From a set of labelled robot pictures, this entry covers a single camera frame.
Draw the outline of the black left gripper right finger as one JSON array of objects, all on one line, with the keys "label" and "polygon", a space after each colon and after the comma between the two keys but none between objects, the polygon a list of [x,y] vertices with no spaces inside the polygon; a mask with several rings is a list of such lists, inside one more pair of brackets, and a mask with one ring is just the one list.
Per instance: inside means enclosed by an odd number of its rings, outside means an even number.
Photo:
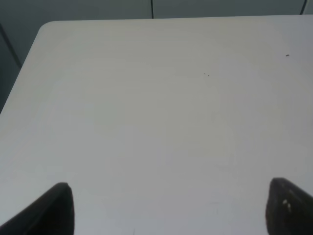
[{"label": "black left gripper right finger", "polygon": [[311,235],[313,197],[285,178],[273,178],[266,205],[270,235]]}]

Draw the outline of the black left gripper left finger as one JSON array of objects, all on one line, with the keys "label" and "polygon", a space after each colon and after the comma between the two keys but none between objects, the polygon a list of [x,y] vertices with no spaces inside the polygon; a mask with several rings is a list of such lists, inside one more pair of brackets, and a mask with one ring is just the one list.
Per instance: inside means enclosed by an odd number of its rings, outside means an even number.
[{"label": "black left gripper left finger", "polygon": [[57,183],[0,226],[2,235],[72,235],[74,201],[68,183]]}]

